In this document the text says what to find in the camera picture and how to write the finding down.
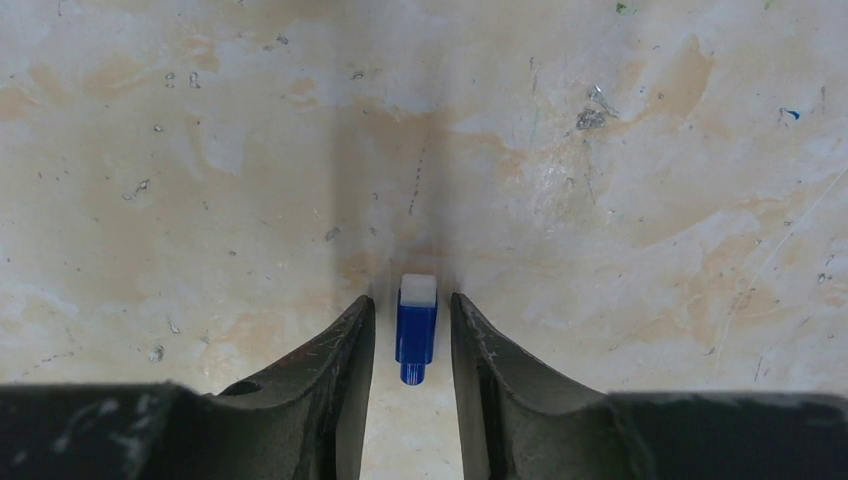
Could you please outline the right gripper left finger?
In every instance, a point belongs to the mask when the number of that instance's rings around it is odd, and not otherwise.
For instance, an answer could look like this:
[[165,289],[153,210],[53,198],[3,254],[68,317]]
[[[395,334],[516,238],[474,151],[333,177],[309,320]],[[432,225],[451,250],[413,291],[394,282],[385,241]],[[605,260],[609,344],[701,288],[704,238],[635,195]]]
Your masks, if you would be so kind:
[[234,479],[357,479],[376,312],[361,295],[321,333],[218,395]]

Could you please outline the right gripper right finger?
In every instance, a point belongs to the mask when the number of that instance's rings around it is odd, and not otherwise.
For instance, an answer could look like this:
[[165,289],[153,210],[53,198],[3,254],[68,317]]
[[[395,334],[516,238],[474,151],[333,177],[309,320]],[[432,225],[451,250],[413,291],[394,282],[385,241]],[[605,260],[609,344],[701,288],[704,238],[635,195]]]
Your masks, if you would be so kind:
[[464,294],[450,322],[464,477],[606,478],[602,393],[507,338]]

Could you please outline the blue white pen cap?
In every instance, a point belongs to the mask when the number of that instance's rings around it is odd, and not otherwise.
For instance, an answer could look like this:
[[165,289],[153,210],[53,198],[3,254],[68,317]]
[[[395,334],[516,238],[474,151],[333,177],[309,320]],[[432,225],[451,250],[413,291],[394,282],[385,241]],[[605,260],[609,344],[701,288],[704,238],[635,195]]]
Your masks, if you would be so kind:
[[432,363],[437,317],[436,277],[404,274],[396,310],[395,360],[400,365],[400,379],[408,386],[421,384]]

